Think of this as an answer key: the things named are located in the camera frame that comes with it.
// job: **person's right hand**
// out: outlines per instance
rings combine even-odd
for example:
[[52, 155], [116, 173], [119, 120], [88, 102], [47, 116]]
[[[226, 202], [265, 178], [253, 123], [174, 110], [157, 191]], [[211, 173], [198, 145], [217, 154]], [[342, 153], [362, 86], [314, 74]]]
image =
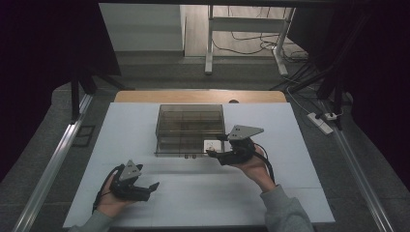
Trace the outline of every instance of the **person's right hand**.
[[[256, 152], [264, 156], [263, 151], [255, 145]], [[245, 175], [260, 186], [263, 192], [272, 190], [276, 187], [276, 184], [272, 181], [271, 177], [266, 170], [265, 162], [262, 159], [253, 156], [250, 160], [240, 163], [232, 164], [232, 166], [241, 169]]]

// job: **metal rail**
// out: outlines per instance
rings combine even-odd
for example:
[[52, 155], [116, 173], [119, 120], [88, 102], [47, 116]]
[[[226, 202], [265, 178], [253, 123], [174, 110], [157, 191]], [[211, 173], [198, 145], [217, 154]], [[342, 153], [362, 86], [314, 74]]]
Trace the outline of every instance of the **metal rail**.
[[[324, 108], [329, 110], [329, 108], [322, 101], [320, 103]], [[333, 130], [335, 132], [335, 139], [337, 141], [337, 144], [341, 152], [343, 153], [344, 158], [346, 159], [347, 166], [350, 168], [350, 171], [356, 180], [356, 184], [358, 185], [359, 190], [362, 193], [362, 196], [364, 197], [367, 206], [374, 218], [374, 221], [379, 227], [379, 230], [383, 232], [393, 232], [394, 229], [389, 221], [386, 211], [384, 210], [376, 192], [374, 192], [373, 188], [368, 182], [366, 174], [360, 166], [358, 160], [356, 159], [356, 155], [350, 147], [346, 137], [344, 136], [343, 131], [339, 130], [336, 127], [333, 127]]]
[[64, 135], [58, 144], [54, 154], [52, 155], [47, 167], [44, 170], [43, 176], [39, 180], [30, 196], [23, 212], [21, 213], [15, 228], [13, 231], [29, 231], [33, 225], [40, 208], [42, 207], [46, 196], [60, 170], [61, 164], [68, 153], [75, 135], [84, 120], [87, 108], [92, 100], [92, 96], [85, 95], [80, 103], [80, 115], [78, 120], [73, 124], [69, 125], [64, 132]]

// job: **gray sleeve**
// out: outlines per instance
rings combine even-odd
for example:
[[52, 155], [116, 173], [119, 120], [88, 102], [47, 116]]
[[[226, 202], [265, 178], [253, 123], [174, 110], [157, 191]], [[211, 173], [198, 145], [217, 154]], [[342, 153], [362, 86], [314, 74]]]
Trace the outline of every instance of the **gray sleeve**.
[[313, 231], [299, 200], [287, 197], [281, 186], [260, 194], [260, 197], [267, 209], [265, 223], [270, 232]]
[[83, 226], [75, 225], [69, 230], [69, 232], [106, 232], [113, 220], [113, 218], [96, 210]]

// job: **wall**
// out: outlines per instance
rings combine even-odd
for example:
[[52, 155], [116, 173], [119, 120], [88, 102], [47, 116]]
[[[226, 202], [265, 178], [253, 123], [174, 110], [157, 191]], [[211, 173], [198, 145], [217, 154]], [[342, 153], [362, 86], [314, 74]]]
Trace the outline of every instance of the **wall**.
[[184, 6], [100, 3], [115, 51], [183, 50]]

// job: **small white object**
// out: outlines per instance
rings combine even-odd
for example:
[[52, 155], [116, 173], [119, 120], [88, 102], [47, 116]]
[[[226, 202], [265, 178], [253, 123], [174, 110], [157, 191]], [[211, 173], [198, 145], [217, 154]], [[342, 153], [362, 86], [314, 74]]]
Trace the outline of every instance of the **small white object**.
[[335, 113], [326, 113], [326, 120], [332, 121], [337, 119], [337, 115]]
[[322, 132], [324, 132], [326, 135], [329, 133], [333, 132], [333, 130], [322, 120], [322, 119], [316, 119], [315, 118], [316, 114], [315, 113], [309, 113], [307, 117], [311, 120], [311, 122], [316, 125]]
[[204, 140], [204, 153], [206, 150], [222, 152], [222, 144], [219, 140]]

